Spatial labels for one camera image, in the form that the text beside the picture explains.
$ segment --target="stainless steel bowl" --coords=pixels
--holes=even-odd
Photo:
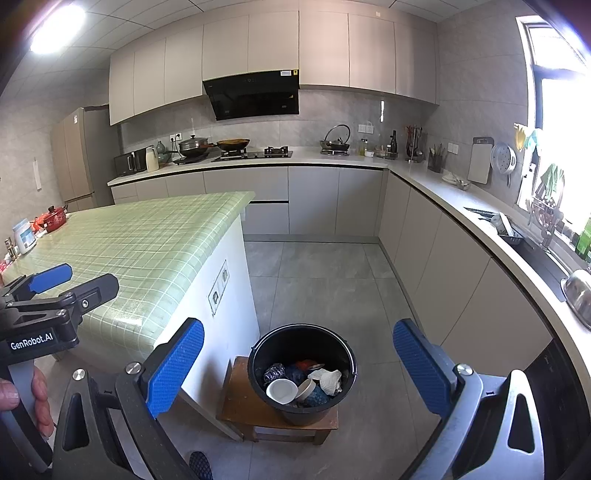
[[[591,275],[575,270],[560,282],[566,301],[580,322],[591,330]]]

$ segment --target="backsplash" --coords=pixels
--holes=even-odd
[[[515,17],[533,15],[521,0],[492,0],[437,24],[440,106],[426,122],[431,145],[459,144],[447,154],[446,168],[466,178],[473,137],[515,145],[514,123],[527,125],[528,91],[525,57]],[[521,184],[523,155],[517,152],[511,188],[492,173],[478,184],[511,205]]]
[[[351,128],[349,144],[356,148],[361,138],[370,146],[389,143],[397,131],[399,145],[406,142],[404,127],[422,125],[435,106],[418,100],[395,96],[369,95],[345,90],[300,90],[300,114],[239,118],[216,121],[209,98],[202,96],[161,107],[138,115],[121,124],[124,151],[136,150],[161,140],[170,147],[170,134],[182,132],[208,137],[211,141],[227,138],[250,138],[250,148],[318,147],[330,128],[346,124]],[[383,121],[382,103],[384,102]],[[359,124],[370,122],[373,134],[358,133]],[[334,131],[345,140],[344,128]]]

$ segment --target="refrigerator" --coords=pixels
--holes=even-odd
[[[120,155],[118,128],[109,122],[109,106],[76,109],[51,132],[53,166],[61,198],[69,212],[114,205],[111,188]]]

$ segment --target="kettle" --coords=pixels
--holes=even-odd
[[[146,166],[148,167],[148,171],[156,171],[159,168],[158,153],[153,145],[146,148]]]

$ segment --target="countertop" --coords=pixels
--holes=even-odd
[[[587,330],[577,320],[568,304],[566,302],[560,302],[540,276],[505,241],[496,235],[490,235],[482,229],[482,222],[478,220],[478,216],[466,210],[465,207],[501,211],[511,217],[518,226],[525,227],[523,217],[518,212],[474,184],[471,185],[469,190],[463,191],[445,183],[441,180],[441,174],[427,170],[426,162],[409,164],[404,160],[384,160],[383,158],[361,157],[359,155],[329,157],[321,155],[317,149],[312,148],[294,148],[293,150],[294,153],[291,158],[261,158],[212,162],[212,160],[219,157],[211,155],[199,163],[183,166],[172,164],[154,172],[142,172],[120,177],[110,181],[108,185],[116,186],[169,174],[228,166],[246,167],[303,163],[329,166],[387,168],[425,194],[461,223],[521,283],[523,289],[538,305],[566,348],[574,368],[579,375],[587,399],[587,405],[589,405],[591,410],[591,331]]]

